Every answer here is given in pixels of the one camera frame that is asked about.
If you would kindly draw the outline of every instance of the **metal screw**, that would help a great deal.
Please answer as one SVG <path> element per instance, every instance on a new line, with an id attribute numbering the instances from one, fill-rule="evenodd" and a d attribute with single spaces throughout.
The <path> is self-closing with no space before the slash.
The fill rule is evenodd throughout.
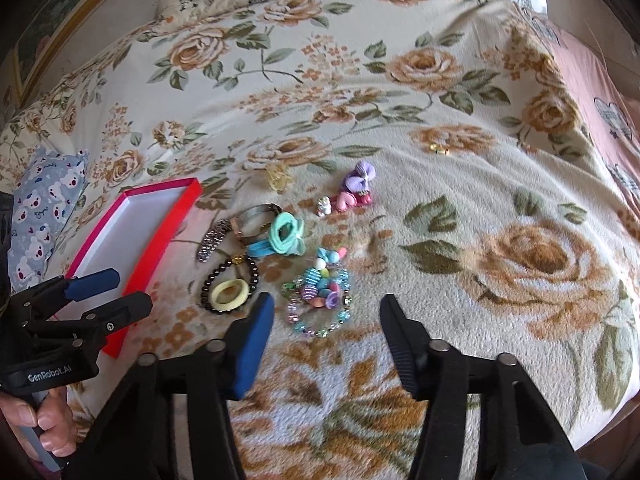
<path id="1" fill-rule="evenodd" d="M 209 352 L 222 352 L 226 347 L 226 344 L 222 339 L 212 339 L 207 343 L 207 351 Z"/>
<path id="2" fill-rule="evenodd" d="M 518 364 L 516 356 L 506 352 L 504 354 L 498 355 L 498 361 L 507 366 L 515 366 L 516 364 Z"/>
<path id="3" fill-rule="evenodd" d="M 431 348 L 431 350 L 435 350 L 436 352 L 446 352 L 447 350 L 449 350 L 449 348 L 451 348 L 451 346 L 449 345 L 449 343 L 444 341 L 444 339 L 432 339 L 431 341 L 429 341 L 429 348 Z"/>
<path id="4" fill-rule="evenodd" d="M 155 354 L 146 353 L 146 354 L 142 354 L 138 358 L 138 364 L 140 366 L 151 366 L 156 361 L 158 361 L 158 358 L 156 357 Z"/>

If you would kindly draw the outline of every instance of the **blanket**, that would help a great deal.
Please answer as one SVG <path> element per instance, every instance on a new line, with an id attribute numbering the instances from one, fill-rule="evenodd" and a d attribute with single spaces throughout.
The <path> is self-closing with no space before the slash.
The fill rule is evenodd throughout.
<path id="1" fill-rule="evenodd" d="M 386 293 L 465 353 L 517 355 L 575 447 L 639 389 L 640 225 L 510 2 L 276 0 L 171 35 L 147 24 L 0 141 L 7 181 L 36 144 L 89 153 L 48 276 L 122 190 L 185 176 L 204 189 L 147 291 L 150 317 L 119 359 L 102 356 L 100 375 L 72 387 L 84 430 L 141 352 L 187 354 L 244 316 L 199 307 L 205 277 L 241 248 L 229 236 L 206 264 L 195 253 L 212 220 L 265 202 L 305 219 L 307 247 L 348 248 L 354 302 L 340 330 L 305 338 L 280 286 L 308 261 L 260 259 L 276 321 L 254 388 L 230 404 L 248 478 L 406 477 L 425 405 L 386 348 Z M 376 167 L 374 203 L 318 218 L 318 197 L 358 160 Z M 274 162 L 294 179 L 280 194 L 264 171 Z M 470 398 L 463 479 L 478 418 Z"/>

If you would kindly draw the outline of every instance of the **koala print pillow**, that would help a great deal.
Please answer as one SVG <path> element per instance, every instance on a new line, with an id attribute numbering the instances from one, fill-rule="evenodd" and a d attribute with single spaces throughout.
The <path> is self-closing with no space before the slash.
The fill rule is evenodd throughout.
<path id="1" fill-rule="evenodd" d="M 56 238 L 84 186 L 85 152 L 61 155 L 38 148 L 14 191 L 8 263 L 16 292 L 40 282 Z"/>

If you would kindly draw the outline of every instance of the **yellow hair tie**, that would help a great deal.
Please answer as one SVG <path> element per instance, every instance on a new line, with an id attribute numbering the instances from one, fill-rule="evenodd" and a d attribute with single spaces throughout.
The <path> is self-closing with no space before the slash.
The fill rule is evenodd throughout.
<path id="1" fill-rule="evenodd" d="M 235 298 L 228 303 L 218 303 L 218 298 L 224 290 L 238 285 L 240 286 L 240 292 L 238 292 L 238 295 Z M 209 303 L 214 310 L 217 310 L 218 312 L 226 312 L 227 310 L 238 308 L 247 300 L 248 297 L 249 285 L 245 280 L 226 280 L 226 282 L 220 283 L 209 293 Z"/>

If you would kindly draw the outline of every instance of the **purple bow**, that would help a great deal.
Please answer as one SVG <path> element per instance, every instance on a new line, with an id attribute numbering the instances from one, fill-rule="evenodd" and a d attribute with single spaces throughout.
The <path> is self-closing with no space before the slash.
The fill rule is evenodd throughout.
<path id="1" fill-rule="evenodd" d="M 353 171 L 347 173 L 342 181 L 342 190 L 351 191 L 352 193 L 369 192 L 369 181 L 376 177 L 376 168 L 373 164 L 369 164 L 361 160 L 356 164 Z"/>

